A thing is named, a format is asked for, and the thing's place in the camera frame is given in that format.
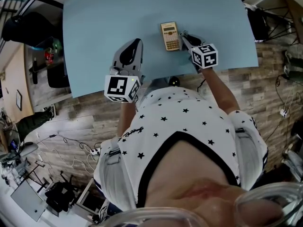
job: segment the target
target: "wood plank flooring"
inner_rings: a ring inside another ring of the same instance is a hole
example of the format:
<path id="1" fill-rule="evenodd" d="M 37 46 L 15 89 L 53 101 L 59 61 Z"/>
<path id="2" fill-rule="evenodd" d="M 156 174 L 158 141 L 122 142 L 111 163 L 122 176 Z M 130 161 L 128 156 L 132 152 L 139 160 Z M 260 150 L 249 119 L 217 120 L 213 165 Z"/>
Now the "wood plank flooring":
<path id="1" fill-rule="evenodd" d="M 231 69 L 218 72 L 220 78 L 235 94 L 242 110 L 253 116 L 258 129 L 263 137 L 267 139 L 275 127 L 281 122 L 276 132 L 268 139 L 269 157 L 266 170 L 273 169 L 274 165 L 279 165 L 282 159 L 282 152 L 295 138 L 290 137 L 290 129 L 293 123 L 298 120 L 303 112 L 302 105 L 298 102 L 300 98 L 295 95 L 291 106 L 291 117 L 282 119 L 279 114 L 283 107 L 276 93 L 275 83 L 278 75 L 283 73 L 282 51 L 288 46 L 277 44 L 256 44 L 259 67 Z M 297 46 L 291 48 L 294 55 L 302 55 L 302 46 L 297 51 Z M 201 75 L 180 76 L 181 85 L 192 90 L 196 90 L 200 85 Z M 139 95 L 142 95 L 148 83 L 141 88 Z M 286 101 L 287 96 L 292 92 L 299 92 L 302 95 L 303 87 L 295 83 L 281 79 L 281 84 L 277 88 L 281 98 Z M 201 90 L 207 100 L 214 101 L 211 91 L 205 83 Z M 56 104 L 58 116 L 53 121 L 44 124 L 42 127 L 32 132 L 27 140 L 38 142 L 47 138 L 51 134 L 61 134 L 64 137 L 83 141 L 90 147 L 95 143 L 101 143 L 110 139 L 116 134 L 118 124 L 120 104 L 107 100 L 103 92 L 71 98 Z M 52 149 L 56 149 L 62 159 L 72 165 L 74 159 L 84 162 L 87 170 L 93 172 L 86 162 L 88 152 L 80 149 L 75 141 L 64 143 L 63 139 L 56 136 L 39 143 L 39 150 L 33 152 L 27 158 L 34 163 L 39 160 L 38 153 L 43 158 L 46 167 L 39 168 L 37 174 L 40 178 L 49 179 L 49 176 L 58 181 L 61 170 L 69 177 L 75 176 L 74 184 L 86 185 L 91 176 L 84 169 L 82 163 L 76 161 L 74 166 L 66 166 L 58 154 Z M 88 158 L 93 168 L 96 162 Z"/>

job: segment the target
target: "black star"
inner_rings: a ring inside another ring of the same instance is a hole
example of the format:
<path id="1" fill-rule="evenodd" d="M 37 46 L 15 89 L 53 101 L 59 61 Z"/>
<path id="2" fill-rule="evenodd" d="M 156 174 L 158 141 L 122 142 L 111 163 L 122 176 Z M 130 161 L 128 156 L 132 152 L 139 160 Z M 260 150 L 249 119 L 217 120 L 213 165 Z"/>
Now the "black star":
<path id="1" fill-rule="evenodd" d="M 142 159 L 142 157 L 144 157 L 145 155 L 143 155 L 143 153 L 139 153 L 139 155 L 138 155 L 138 157 L 140 158 L 140 159 Z"/>

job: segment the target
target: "light blue table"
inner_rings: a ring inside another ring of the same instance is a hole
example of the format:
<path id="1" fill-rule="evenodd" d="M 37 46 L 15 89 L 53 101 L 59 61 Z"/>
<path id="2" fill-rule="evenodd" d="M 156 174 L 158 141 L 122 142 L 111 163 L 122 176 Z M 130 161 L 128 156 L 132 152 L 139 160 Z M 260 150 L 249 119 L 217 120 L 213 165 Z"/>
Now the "light blue table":
<path id="1" fill-rule="evenodd" d="M 218 70 L 256 67 L 258 58 L 241 0 L 66 0 L 63 40 L 73 97 L 104 90 L 113 56 L 143 41 L 146 80 L 195 73 L 187 52 L 167 52 L 160 24 L 176 21 L 219 51 Z"/>

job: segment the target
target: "star print shirt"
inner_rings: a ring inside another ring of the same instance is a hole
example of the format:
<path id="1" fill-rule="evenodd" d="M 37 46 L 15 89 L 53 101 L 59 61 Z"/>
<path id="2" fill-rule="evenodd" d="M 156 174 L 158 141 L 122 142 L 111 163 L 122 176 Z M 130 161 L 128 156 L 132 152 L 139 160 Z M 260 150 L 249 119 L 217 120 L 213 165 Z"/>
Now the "star print shirt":
<path id="1" fill-rule="evenodd" d="M 97 178 L 101 176 L 104 195 L 122 210 L 144 207 L 154 170 L 179 140 L 187 141 L 213 160 L 229 184 L 246 190 L 253 186 L 267 160 L 267 146 L 253 118 L 246 113 L 234 111 L 227 115 L 198 93 L 182 87 L 158 89 L 143 101 L 123 136 L 115 143 L 104 143 L 101 172 L 95 173 Z M 108 163 L 114 158 L 120 166 Z M 123 176 L 114 177 L 114 171 Z"/>

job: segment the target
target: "picture frame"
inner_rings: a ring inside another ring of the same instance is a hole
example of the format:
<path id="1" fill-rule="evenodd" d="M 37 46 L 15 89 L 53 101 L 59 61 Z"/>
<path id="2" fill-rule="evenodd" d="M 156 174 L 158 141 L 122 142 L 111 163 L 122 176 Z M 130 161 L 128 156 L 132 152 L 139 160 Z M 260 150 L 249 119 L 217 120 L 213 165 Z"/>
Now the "picture frame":
<path id="1" fill-rule="evenodd" d="M 16 95 L 16 105 L 20 109 L 20 111 L 22 111 L 22 95 L 18 90 Z"/>

